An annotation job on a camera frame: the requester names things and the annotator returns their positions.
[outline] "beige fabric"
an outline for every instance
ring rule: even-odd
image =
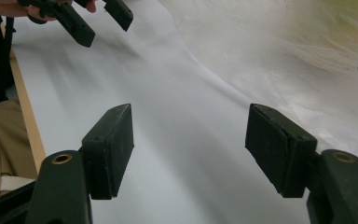
[[[0,172],[36,179],[28,134],[17,101],[0,103]]]

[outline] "wooden edge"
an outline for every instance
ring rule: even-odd
[[[13,73],[14,82],[19,95],[22,115],[25,121],[28,138],[30,140],[31,150],[34,156],[34,165],[36,171],[39,173],[42,161],[46,158],[46,152],[43,148],[42,138],[40,137],[37,128],[36,119],[34,118],[34,111],[32,110],[30,99],[25,88],[24,80],[22,79],[21,70],[17,62],[14,49],[10,52],[10,66]]]

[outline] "white surface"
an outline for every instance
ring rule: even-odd
[[[232,11],[203,7],[217,1],[198,1],[201,16],[183,20],[182,35],[156,0],[127,1],[127,33],[97,3],[96,14],[77,9],[97,34],[90,49],[57,22],[18,19],[14,39],[47,154],[78,149],[107,109],[132,104],[135,149],[118,198],[92,202],[94,223],[309,223],[306,196],[281,198],[244,148],[249,104],[280,109],[321,148],[358,155],[358,77],[329,76],[273,48],[260,14],[225,26]]]

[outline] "white sheet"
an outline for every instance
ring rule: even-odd
[[[96,14],[77,8],[97,34],[90,49],[57,22],[16,20],[14,48],[47,154],[78,149],[107,109],[132,104],[135,149],[118,198],[92,202],[94,223],[308,223],[306,196],[281,198],[244,148],[249,104],[274,106],[323,147],[358,155],[358,78],[275,50],[255,14],[252,30],[221,30],[227,17],[203,7],[183,21],[194,23],[187,34],[197,35],[184,39],[196,58],[158,1],[126,2],[135,17],[127,33],[102,1]]]

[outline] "hand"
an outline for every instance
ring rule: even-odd
[[[93,13],[96,11],[95,0],[89,0],[87,11]],[[39,20],[52,21],[53,18],[40,18],[39,8],[34,6],[22,7],[17,3],[17,0],[0,0],[0,15],[7,17],[24,17],[31,15]]]

